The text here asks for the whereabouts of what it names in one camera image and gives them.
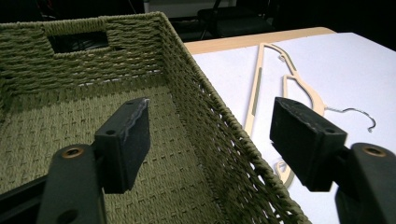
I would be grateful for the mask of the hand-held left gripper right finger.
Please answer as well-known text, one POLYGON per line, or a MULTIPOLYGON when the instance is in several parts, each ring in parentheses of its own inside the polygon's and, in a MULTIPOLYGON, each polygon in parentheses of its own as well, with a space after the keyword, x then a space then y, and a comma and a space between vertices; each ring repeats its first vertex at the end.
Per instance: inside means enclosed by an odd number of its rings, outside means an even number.
POLYGON ((274 101, 270 139, 309 191, 338 185, 341 224, 396 224, 396 154, 368 143, 345 147, 345 131, 283 97, 274 101))

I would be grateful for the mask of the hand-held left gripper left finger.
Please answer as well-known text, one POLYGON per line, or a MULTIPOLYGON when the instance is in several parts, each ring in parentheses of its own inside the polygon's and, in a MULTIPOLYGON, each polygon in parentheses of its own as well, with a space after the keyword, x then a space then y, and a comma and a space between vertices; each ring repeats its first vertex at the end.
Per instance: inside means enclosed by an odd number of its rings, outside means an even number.
POLYGON ((127 101, 92 144, 53 155, 36 224, 107 224, 104 196, 132 189, 149 148, 149 100, 127 101))

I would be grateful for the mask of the green woven basket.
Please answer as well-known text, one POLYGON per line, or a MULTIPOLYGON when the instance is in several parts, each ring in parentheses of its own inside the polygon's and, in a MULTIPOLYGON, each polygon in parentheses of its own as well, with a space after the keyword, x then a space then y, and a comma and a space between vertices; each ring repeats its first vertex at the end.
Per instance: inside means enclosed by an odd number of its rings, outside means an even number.
POLYGON ((0 23, 0 193, 139 97, 151 146, 109 224, 311 224, 161 12, 0 23))

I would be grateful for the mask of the beige clothes hanger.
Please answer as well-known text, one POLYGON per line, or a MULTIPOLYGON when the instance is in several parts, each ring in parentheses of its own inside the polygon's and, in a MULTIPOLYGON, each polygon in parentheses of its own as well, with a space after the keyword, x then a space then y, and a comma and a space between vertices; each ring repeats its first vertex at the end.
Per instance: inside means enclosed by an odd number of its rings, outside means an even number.
POLYGON ((283 76, 283 79, 295 80, 312 103, 311 107, 307 107, 287 98, 287 90, 283 90, 284 95, 274 100, 270 139, 286 164, 276 183, 287 187, 294 177, 298 177, 303 186, 311 191, 327 191, 336 181, 330 166, 336 161, 336 156, 345 150, 347 133, 323 117, 324 111, 329 107, 323 104, 315 90, 301 79, 289 54, 278 46, 266 43, 259 45, 245 132, 251 134, 254 127, 266 48, 277 51, 287 64, 290 73, 283 76))

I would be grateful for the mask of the white table mat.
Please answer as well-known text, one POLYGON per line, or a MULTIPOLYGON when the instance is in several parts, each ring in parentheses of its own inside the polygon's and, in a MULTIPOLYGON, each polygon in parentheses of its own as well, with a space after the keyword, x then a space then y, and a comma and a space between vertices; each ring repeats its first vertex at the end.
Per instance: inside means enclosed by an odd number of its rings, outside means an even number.
POLYGON ((326 119, 347 132, 346 142, 370 143, 396 154, 396 51, 353 33, 311 35, 259 51, 255 44, 229 47, 224 40, 191 50, 225 104, 245 121, 254 69, 262 56, 262 80, 251 139, 270 164, 280 161, 269 138, 274 99, 309 97, 292 80, 280 58, 285 50, 300 77, 328 107, 326 119))

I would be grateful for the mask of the dark folding chair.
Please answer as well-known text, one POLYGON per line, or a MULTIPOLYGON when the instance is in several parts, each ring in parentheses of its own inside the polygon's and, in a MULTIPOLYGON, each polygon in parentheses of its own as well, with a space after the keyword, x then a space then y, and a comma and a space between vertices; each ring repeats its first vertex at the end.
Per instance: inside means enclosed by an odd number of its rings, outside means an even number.
POLYGON ((213 7, 200 9, 197 19, 203 27, 201 38, 233 37, 270 33, 275 28, 265 19, 271 0, 236 0, 232 7, 221 7, 216 0, 213 7))

